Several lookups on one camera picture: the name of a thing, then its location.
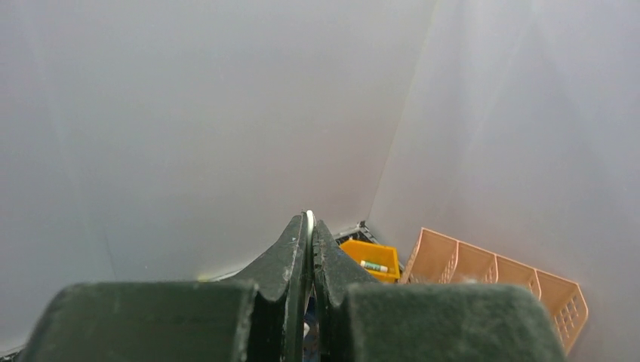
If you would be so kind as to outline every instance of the yellow object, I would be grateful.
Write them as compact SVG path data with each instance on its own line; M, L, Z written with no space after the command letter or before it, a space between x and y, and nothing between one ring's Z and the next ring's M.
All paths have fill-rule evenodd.
M529 289L549 311L567 353L589 316L578 283L447 235L422 229L399 283L465 281L520 284Z
M398 251L394 247L367 243L349 239L340 245L347 255L351 256L358 264L372 262L374 264L387 267L387 272L367 269L377 280L385 283L395 283L400 278L400 268L398 267Z

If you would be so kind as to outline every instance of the white wall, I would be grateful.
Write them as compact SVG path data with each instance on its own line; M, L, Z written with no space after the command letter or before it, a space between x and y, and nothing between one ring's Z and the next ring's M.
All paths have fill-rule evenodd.
M368 225L579 281L573 360L638 360L640 3L440 2Z
M373 203L432 2L0 2L0 352L83 280L222 274Z

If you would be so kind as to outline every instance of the orange basket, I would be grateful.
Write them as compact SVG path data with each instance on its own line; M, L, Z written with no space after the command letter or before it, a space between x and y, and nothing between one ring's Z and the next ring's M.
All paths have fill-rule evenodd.
M349 239L340 245L340 249L358 264L365 261L386 266L386 272L365 269L379 281L395 283L400 278L398 251L394 247Z
M549 311L568 353L583 329L589 309L573 281L428 229L422 229L401 284L508 283L529 289Z

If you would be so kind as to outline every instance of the storage bin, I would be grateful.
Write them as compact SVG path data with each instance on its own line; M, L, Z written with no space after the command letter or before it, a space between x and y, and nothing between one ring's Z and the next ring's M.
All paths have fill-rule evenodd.
M580 286L573 281L536 270L540 281L540 301L546 306L565 350L574 346L589 316Z
M394 247L386 247L384 245L351 239L343 242L340 245L340 249L342 249L347 255L351 256L351 259L354 259L358 264L362 261L366 261L386 266L388 270L384 273L381 271L365 269L379 281L395 283L395 281L400 278L398 251Z
M577 283L433 230L422 229L400 283L461 281L520 284L529 289L549 311L567 353L589 316Z

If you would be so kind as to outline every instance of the yellow bin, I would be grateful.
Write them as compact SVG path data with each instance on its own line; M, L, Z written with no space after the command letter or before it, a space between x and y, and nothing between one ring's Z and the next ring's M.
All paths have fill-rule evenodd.
M355 262L372 262L378 265L384 265L388 268L386 273L366 269L377 280L385 283L395 283L400 278L400 268L398 267L398 251L394 247L385 247L383 245L367 243L349 239L340 245L347 255L351 256Z

